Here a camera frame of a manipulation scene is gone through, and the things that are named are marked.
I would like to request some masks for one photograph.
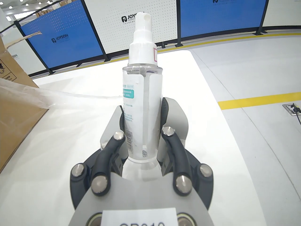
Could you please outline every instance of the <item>white table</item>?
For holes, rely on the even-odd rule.
[[[94,96],[122,95],[120,61],[36,79],[40,88]],[[184,110],[186,148],[214,172],[209,209],[215,226],[266,225],[250,174],[227,122],[189,51],[158,55],[163,96]],[[50,109],[0,174],[0,225],[66,226],[74,209],[71,168],[99,148],[99,140],[122,98],[99,107]]]

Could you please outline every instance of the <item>floor power outlet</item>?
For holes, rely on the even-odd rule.
[[[293,116],[296,115],[296,112],[293,110],[294,106],[292,103],[283,104],[282,106],[286,109],[286,111],[288,113],[290,113],[290,115],[293,115]]]

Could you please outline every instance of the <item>black metal railing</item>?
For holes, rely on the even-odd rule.
[[[4,31],[8,30],[9,28],[11,28],[13,26],[16,26],[17,29],[20,31],[20,33],[23,36],[25,36],[25,34],[24,34],[24,32],[23,32],[23,30],[21,29],[21,26],[20,26],[20,22],[21,21],[26,20],[27,18],[29,18],[33,14],[41,12],[42,10],[45,10],[45,9],[47,9],[47,8],[49,8],[49,7],[57,4],[59,2],[62,2],[62,1],[64,1],[64,0],[55,1],[55,2],[53,2],[53,3],[51,3],[51,4],[47,5],[47,6],[44,6],[43,8],[40,8],[39,10],[33,12],[32,14],[30,14],[30,15],[22,18],[22,19],[15,20],[13,24],[11,24],[9,27],[7,27],[4,30],[2,30],[0,33],[3,33]],[[60,69],[62,67],[67,67],[67,66],[75,65],[75,64],[77,64],[77,66],[79,66],[79,65],[81,65],[84,62],[90,62],[90,61],[101,60],[101,59],[104,59],[104,61],[110,61],[110,59],[112,57],[117,57],[117,56],[121,56],[121,55],[124,55],[124,54],[128,53],[128,49],[127,50],[123,50],[123,51],[119,51],[119,52],[115,52],[115,53],[110,53],[110,54],[107,54],[105,52],[105,49],[103,48],[103,45],[101,43],[101,39],[99,38],[99,35],[97,34],[96,28],[95,28],[95,26],[93,24],[93,21],[91,19],[90,13],[89,13],[89,11],[87,9],[86,3],[85,3],[84,0],[80,0],[80,1],[81,1],[82,5],[84,7],[84,11],[85,11],[85,13],[87,15],[88,21],[89,21],[89,23],[90,23],[90,25],[92,27],[92,30],[93,30],[93,32],[95,34],[95,37],[97,39],[97,42],[98,42],[98,44],[100,46],[100,49],[101,49],[103,55],[102,56],[91,57],[91,58],[84,59],[84,60],[79,60],[79,61],[76,61],[76,62],[71,62],[71,63],[68,63],[68,64],[61,65],[61,66],[53,67],[53,68],[49,68],[46,65],[46,63],[43,61],[43,59],[41,58],[41,56],[38,54],[38,52],[35,50],[35,48],[32,46],[32,44],[30,43],[30,41],[27,39],[26,41],[27,41],[28,45],[31,47],[31,49],[33,50],[33,52],[36,54],[36,56],[38,57],[38,59],[42,62],[42,64],[45,67],[44,71],[40,71],[40,72],[37,72],[37,73],[32,73],[32,74],[30,74],[30,76],[34,76],[34,75],[37,75],[37,74],[40,74],[40,73],[45,73],[45,72],[49,72],[49,74],[53,74],[54,70]],[[157,44],[157,46],[162,46],[163,48],[165,48],[166,44],[176,43],[175,46],[178,47],[178,46],[182,46],[181,42],[184,41],[184,40],[198,39],[198,38],[203,38],[203,37],[223,35],[223,34],[231,34],[231,33],[238,33],[238,32],[252,32],[252,31],[256,31],[255,35],[260,35],[262,32],[264,32],[262,26],[263,26],[263,21],[264,21],[265,14],[266,14],[266,11],[267,11],[268,3],[269,3],[269,0],[266,0],[259,27],[256,27],[256,28],[244,28],[244,29],[234,29],[234,30],[227,30],[227,31],[220,31],[220,32],[212,32],[212,33],[206,33],[206,34],[203,34],[203,35],[195,35],[195,36],[190,36],[190,37],[182,38],[181,37],[180,0],[176,0],[176,7],[177,7],[177,34],[178,34],[178,38],[174,39],[174,40],[169,40],[169,41],[166,41],[166,42],[158,42],[156,44]]]

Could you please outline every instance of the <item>pink label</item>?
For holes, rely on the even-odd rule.
[[[154,48],[154,61],[157,62],[157,49]]]

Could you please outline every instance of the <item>gray floor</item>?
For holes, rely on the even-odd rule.
[[[190,49],[215,99],[301,91],[299,36]],[[301,107],[301,98],[295,101]],[[301,125],[282,104],[223,110],[268,226],[301,225]]]

